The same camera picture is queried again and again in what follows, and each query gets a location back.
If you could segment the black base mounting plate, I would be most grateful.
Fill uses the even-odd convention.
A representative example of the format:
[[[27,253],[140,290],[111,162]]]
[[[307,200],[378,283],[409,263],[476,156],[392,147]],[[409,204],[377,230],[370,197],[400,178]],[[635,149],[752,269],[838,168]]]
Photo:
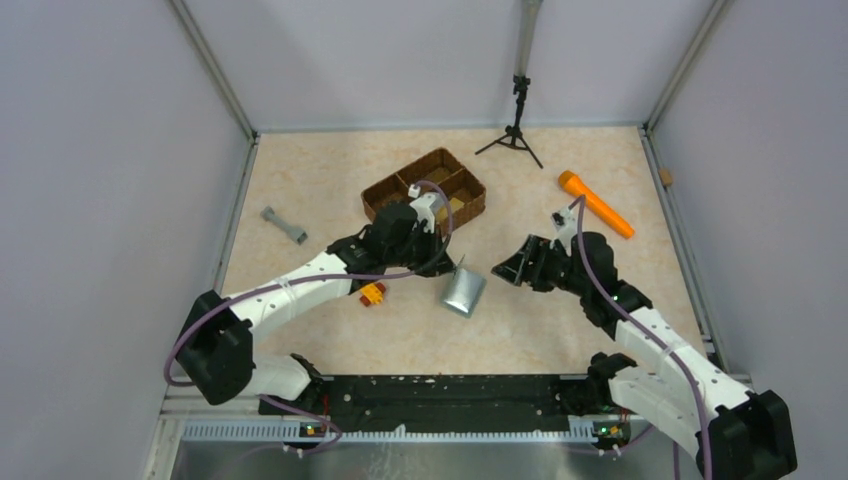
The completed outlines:
[[[404,427],[422,434],[567,432],[581,420],[600,441],[624,444],[632,414],[600,400],[584,375],[337,375],[295,400],[260,401],[262,415],[288,406],[326,415],[347,435]]]

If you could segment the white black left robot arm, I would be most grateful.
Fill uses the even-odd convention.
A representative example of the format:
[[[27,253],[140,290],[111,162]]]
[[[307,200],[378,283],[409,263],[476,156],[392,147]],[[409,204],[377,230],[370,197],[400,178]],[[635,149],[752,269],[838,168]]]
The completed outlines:
[[[254,357],[259,339],[297,316],[331,300],[352,295],[378,281],[450,272],[451,227],[437,222],[449,202],[428,193],[410,203],[380,209],[373,222],[341,238],[303,266],[251,291],[223,297],[200,294],[189,310],[167,364],[179,364],[187,380],[166,378],[172,386],[195,387],[208,404],[224,404],[253,391],[271,393],[297,413],[319,404],[320,386],[304,366],[288,359],[280,372],[259,375]]]

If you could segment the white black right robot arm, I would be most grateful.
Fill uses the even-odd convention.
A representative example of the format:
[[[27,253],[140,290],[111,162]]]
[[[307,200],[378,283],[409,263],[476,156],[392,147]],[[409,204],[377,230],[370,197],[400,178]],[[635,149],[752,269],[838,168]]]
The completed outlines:
[[[785,401],[772,390],[753,391],[680,336],[646,295],[619,278],[603,235],[579,234],[570,244],[530,235],[492,272],[536,292],[577,296],[587,319],[623,348],[593,357],[589,404],[643,417],[688,453],[706,479],[780,479],[794,472]]]

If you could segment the aluminium frame rail front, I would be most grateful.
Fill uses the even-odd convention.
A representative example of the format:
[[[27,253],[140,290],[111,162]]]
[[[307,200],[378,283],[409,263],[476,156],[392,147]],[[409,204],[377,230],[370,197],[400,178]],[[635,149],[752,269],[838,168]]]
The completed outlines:
[[[187,441],[345,443],[593,443],[627,441],[640,417],[589,392],[582,375],[320,376],[293,401],[296,415],[254,394],[212,406],[173,389],[162,414]]]

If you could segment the orange red toy block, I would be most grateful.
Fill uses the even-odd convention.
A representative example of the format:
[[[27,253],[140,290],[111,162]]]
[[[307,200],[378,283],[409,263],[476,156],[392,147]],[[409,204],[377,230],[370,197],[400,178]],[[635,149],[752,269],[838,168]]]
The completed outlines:
[[[359,290],[359,300],[365,307],[379,305],[384,301],[386,291],[387,287],[383,283],[370,283]]]

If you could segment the yellow card in basket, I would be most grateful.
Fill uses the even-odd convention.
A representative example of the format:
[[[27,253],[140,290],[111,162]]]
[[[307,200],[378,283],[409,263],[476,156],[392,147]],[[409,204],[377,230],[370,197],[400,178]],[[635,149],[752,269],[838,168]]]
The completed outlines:
[[[453,197],[450,199],[449,205],[452,212],[457,212],[465,205],[465,202],[460,200],[459,198]]]

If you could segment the brown wicker divided basket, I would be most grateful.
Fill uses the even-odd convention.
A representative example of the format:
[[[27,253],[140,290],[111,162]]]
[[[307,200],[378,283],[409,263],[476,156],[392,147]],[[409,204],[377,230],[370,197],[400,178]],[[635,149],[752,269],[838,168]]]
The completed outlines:
[[[465,202],[460,210],[452,212],[453,231],[479,217],[486,209],[486,187],[448,149],[440,147],[363,190],[360,198],[366,217],[374,220],[377,212],[387,204],[411,202],[409,187],[421,180],[427,182],[421,187],[423,193],[436,192],[431,186],[436,184],[449,201],[456,197]]]

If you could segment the orange flashlight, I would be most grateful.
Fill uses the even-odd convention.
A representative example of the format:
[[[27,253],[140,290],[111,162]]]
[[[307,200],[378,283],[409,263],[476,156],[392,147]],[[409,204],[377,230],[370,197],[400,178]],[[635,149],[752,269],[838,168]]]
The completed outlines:
[[[589,210],[620,236],[625,239],[634,236],[633,227],[589,188],[576,173],[565,170],[559,175],[557,182],[566,193],[575,198],[584,196]]]

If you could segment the small wooden block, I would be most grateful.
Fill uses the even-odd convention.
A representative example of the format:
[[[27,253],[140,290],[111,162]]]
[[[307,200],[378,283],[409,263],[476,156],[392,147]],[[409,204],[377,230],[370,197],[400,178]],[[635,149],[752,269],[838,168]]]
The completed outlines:
[[[658,170],[658,175],[659,175],[659,178],[660,178],[661,185],[664,188],[668,188],[669,186],[671,186],[673,184],[673,176],[672,176],[669,169],[660,168]]]

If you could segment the green card holder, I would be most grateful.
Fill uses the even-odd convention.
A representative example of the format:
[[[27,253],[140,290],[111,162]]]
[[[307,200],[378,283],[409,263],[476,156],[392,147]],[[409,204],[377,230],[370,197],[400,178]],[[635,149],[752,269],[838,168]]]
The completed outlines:
[[[465,265],[462,257],[442,291],[440,303],[464,318],[470,318],[482,298],[487,280],[484,275]]]

